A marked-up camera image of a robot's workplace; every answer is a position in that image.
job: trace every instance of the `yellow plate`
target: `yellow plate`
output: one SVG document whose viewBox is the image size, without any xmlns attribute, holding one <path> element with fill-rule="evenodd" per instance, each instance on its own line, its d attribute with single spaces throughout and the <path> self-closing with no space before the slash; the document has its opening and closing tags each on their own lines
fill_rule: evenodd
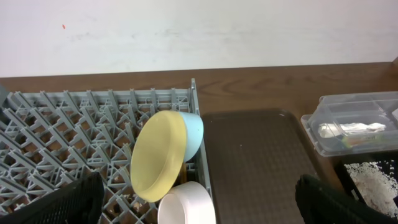
<svg viewBox="0 0 398 224">
<path fill-rule="evenodd" d="M 179 112 L 153 115 L 138 135 L 132 152 L 130 178 L 134 192 L 147 202 L 160 200 L 180 172 L 187 132 Z"/>
</svg>

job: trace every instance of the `wooden countertop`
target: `wooden countertop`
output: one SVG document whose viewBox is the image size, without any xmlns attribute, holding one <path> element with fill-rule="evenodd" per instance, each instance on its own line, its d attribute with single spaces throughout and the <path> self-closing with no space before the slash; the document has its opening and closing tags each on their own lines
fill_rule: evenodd
<svg viewBox="0 0 398 224">
<path fill-rule="evenodd" d="M 201 114 L 215 111 L 282 108 L 297 119 L 315 111 L 319 97 L 343 93 L 398 90 L 398 63 L 229 68 L 57 77 L 0 78 L 9 91 L 148 90 L 188 88 L 195 78 Z M 332 163 L 315 160 L 326 180 L 341 188 Z"/>
</svg>

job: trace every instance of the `light blue bowl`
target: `light blue bowl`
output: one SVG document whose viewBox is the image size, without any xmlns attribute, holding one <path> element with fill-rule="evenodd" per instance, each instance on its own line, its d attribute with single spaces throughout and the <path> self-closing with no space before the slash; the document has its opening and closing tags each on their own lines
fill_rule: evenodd
<svg viewBox="0 0 398 224">
<path fill-rule="evenodd" d="M 185 151 L 184 162 L 192 159 L 198 152 L 203 140 L 203 121 L 199 115 L 180 112 L 187 130 L 187 150 Z"/>
</svg>

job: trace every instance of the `wall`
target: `wall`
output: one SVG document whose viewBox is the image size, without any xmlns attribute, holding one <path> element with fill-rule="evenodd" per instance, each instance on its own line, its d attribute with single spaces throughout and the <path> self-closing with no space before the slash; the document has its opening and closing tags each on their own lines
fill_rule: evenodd
<svg viewBox="0 0 398 224">
<path fill-rule="evenodd" d="M 392 61 L 397 9 L 397 0 L 2 0 L 0 77 Z"/>
</svg>

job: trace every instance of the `gray dish rack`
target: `gray dish rack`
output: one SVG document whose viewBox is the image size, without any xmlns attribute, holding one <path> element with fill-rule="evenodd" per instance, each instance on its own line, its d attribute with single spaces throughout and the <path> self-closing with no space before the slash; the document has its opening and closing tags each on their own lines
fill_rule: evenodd
<svg viewBox="0 0 398 224">
<path fill-rule="evenodd" d="M 129 167 L 145 122 L 160 110 L 199 113 L 189 89 L 8 93 L 0 88 L 0 216 L 90 172 L 105 198 L 99 223 L 156 223 L 157 204 L 132 190 Z M 211 195 L 205 145 L 187 163 Z"/>
</svg>

